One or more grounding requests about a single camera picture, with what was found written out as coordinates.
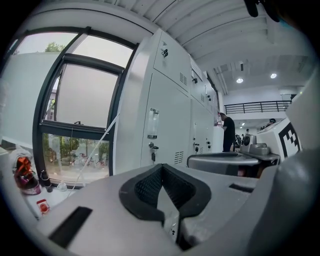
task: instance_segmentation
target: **black t-shirt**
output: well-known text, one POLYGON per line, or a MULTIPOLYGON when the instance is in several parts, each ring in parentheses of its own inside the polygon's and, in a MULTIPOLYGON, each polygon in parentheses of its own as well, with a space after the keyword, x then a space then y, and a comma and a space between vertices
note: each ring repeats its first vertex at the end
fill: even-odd
POLYGON ((223 127, 227 127, 224 131, 224 141, 234 141, 236 136, 236 129, 235 129, 235 122, 230 118, 227 117, 224 120, 223 127))

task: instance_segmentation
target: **ceiling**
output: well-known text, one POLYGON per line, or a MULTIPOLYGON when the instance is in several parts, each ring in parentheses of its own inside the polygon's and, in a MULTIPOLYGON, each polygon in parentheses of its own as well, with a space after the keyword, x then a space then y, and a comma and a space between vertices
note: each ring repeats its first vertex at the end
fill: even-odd
POLYGON ((246 129, 250 128, 261 128, 269 123, 269 119, 244 119, 244 120, 233 120, 234 126, 236 129, 243 127, 243 133, 246 132, 246 129))
MULTIPOLYGON (((47 2, 74 3, 77 0, 47 2)), ((303 86, 315 67, 316 55, 305 36, 285 23, 271 20, 261 4, 257 6, 259 16, 253 18, 244 0, 87 2, 101 8, 108 6, 110 14, 122 16, 149 32, 161 28, 169 33, 225 95, 239 88, 235 84, 238 76, 244 79, 240 88, 303 86), (277 79, 270 80, 271 72, 277 72, 277 79)))

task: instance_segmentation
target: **white cable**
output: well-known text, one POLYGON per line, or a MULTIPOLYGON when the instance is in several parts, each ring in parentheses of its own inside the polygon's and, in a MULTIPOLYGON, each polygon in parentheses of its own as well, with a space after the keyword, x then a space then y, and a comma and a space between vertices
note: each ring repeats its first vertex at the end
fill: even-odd
POLYGON ((101 143, 101 141, 104 139, 104 137, 107 135, 107 133, 110 131, 110 129, 112 128, 112 126, 114 126, 114 124, 116 123, 118 117, 119 117, 120 113, 116 115, 116 117, 113 119, 112 123, 109 125, 108 129, 106 129, 105 133, 102 135, 101 139, 98 141, 98 143, 95 145, 93 151, 91 152, 90 156, 88 157, 88 159, 86 160, 85 164, 84 164, 84 167, 82 168, 82 170, 80 171, 79 173, 79 176, 78 178, 76 179, 76 181, 74 182, 74 186, 73 188, 71 189, 70 193, 68 194, 68 196, 66 198, 68 198, 72 192, 72 190, 74 190, 80 176, 82 175, 82 172, 84 171, 84 169, 86 168, 87 164, 89 163, 91 157, 93 156, 95 150, 97 149, 97 147, 99 146, 99 144, 101 143))

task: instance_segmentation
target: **railing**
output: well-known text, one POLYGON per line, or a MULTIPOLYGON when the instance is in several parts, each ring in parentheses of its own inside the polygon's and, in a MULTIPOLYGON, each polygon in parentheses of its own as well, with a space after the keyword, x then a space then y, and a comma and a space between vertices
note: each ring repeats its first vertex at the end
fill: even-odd
POLYGON ((291 100, 259 101, 241 104, 229 104, 224 105, 224 107, 226 115, 254 112, 280 112, 286 111, 291 103, 291 100))

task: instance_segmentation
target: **window frame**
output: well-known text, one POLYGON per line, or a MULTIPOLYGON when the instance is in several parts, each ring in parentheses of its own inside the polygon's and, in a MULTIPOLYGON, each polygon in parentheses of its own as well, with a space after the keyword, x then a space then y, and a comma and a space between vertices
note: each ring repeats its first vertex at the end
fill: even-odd
MULTIPOLYGON (((107 126, 111 121, 117 116, 119 101, 121 92, 124 86, 126 76, 128 74, 129 67, 132 63, 133 57, 137 51, 139 44, 134 44, 130 41, 127 41, 121 37, 105 33, 102 31, 91 29, 87 26, 85 28, 81 27, 71 27, 71 26, 56 26, 56 27, 43 27, 33 30, 26 30, 22 34, 18 34, 11 40, 11 44, 17 40, 17 42, 12 46, 12 48, 5 54, 2 59, 2 65, 0 66, 0 74, 6 67, 9 58, 14 54, 16 49, 20 46, 23 40, 27 36, 42 34, 42 33, 76 33, 77 35, 66 45, 66 47, 60 52, 57 59, 54 61, 51 66, 48 74, 46 75, 42 87, 39 92, 39 96, 36 102, 34 116, 33 116, 33 125, 32 125, 32 148, 33 148, 33 158, 35 163, 35 168, 37 175, 40 178, 42 170, 46 170, 45 156, 43 151, 43 133, 61 135, 68 137, 77 137, 81 139, 91 139, 91 140, 100 140, 102 135, 105 133, 106 128, 91 127, 80 124, 69 124, 62 123, 52 120, 45 120, 45 113, 47 112, 47 105, 50 99, 50 95, 54 86, 56 79, 59 77, 62 67, 65 67, 64 64, 73 64, 87 68, 94 68, 96 70, 101 70, 103 72, 108 72, 114 75, 118 75, 118 79, 114 86, 114 90, 111 97, 111 103, 108 113, 107 126), (124 47, 132 49, 132 54, 128 60, 128 63, 125 68, 118 66, 116 64, 84 56, 79 54, 72 54, 72 52, 78 47, 78 45, 87 37, 94 36, 102 38, 114 43, 120 44, 124 47)), ((114 143, 114 134, 115 127, 113 126, 109 133, 103 139, 104 141, 109 141, 109 176, 113 175, 113 143, 114 143)), ((56 186, 57 182, 60 180, 54 180, 50 178, 50 181, 54 182, 52 185, 56 186)), ((67 187, 72 188, 75 184, 74 182, 66 182, 67 187)), ((81 188, 83 185, 81 183, 76 184, 76 189, 81 188)))

